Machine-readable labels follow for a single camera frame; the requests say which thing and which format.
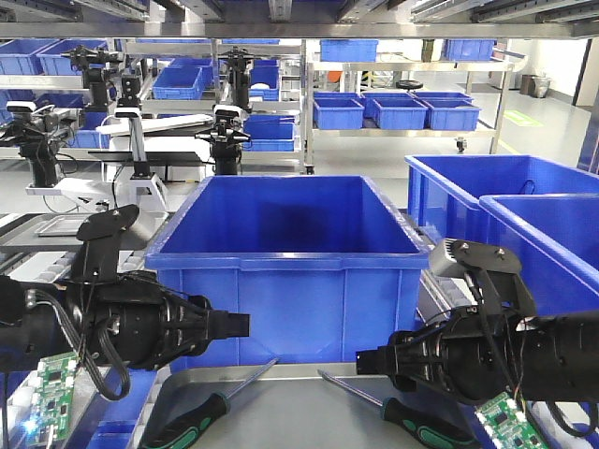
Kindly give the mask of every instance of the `floor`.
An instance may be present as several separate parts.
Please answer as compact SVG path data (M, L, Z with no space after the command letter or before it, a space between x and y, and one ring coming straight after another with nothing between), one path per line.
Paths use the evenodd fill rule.
M414 73L427 90L461 90L465 73ZM475 78L473 97L483 109L482 118L491 121L496 110L499 91L486 84L486 74ZM537 120L542 125L522 127L504 120L498 153L534 154L574 167L591 114L574 108L555 98L531 98L510 91L506 109L515 109ZM466 154L485 154L489 138L468 140ZM318 175L359 174L373 178L398 208L407 203L408 168L403 158L408 154L454 154L456 143L452 138L320 138L314 143L314 163ZM66 162L67 170L72 163ZM99 179L98 163L80 163L79 175ZM0 195L0 213L49 211L40 196L28 196L24 188L31 181L28 165L23 161L0 161L3 195ZM193 184L172 184L171 208L176 209L185 192ZM51 208L66 211L72 203L61 197L47 196Z

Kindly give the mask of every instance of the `screwdriver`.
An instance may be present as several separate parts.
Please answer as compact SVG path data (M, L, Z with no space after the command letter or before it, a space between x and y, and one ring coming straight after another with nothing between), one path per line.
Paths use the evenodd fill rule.
M194 410L184 413L168 423L150 442L141 445L143 449L185 449L194 444L206 429L221 416L229 411L229 401L243 388L268 371L278 358L260 367L245 381L237 385L228 394L212 393L206 401Z
M418 410L410 409L395 398L379 400L368 393L346 384L341 379L319 369L323 379L340 386L342 389L366 399L381 411L381 418L404 428L420 443L431 449L476 449L482 447L471 435L443 419Z

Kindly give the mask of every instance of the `circuit board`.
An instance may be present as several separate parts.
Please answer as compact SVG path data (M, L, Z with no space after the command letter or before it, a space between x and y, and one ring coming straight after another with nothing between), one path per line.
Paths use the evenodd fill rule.
M28 421L27 444L48 445L68 435L77 356L65 353L45 357L37 364L36 391Z
M498 449L548 449L524 412L505 392L476 408L476 417Z

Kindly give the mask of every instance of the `led light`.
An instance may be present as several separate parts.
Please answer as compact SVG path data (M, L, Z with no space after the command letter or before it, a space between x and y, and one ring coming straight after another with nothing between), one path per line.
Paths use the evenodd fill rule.
M25 429L25 432L27 432L28 435L31 435L37 430L37 421L34 418L29 418L27 421L22 423L22 426Z

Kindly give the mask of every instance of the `wall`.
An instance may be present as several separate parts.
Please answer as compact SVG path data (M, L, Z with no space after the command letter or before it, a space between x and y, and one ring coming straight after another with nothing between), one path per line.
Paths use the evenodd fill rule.
M586 46L585 39L537 40L531 53L531 73L551 78L551 89L574 96Z
M587 68L582 77L577 106L592 106L599 90L599 37L592 40Z

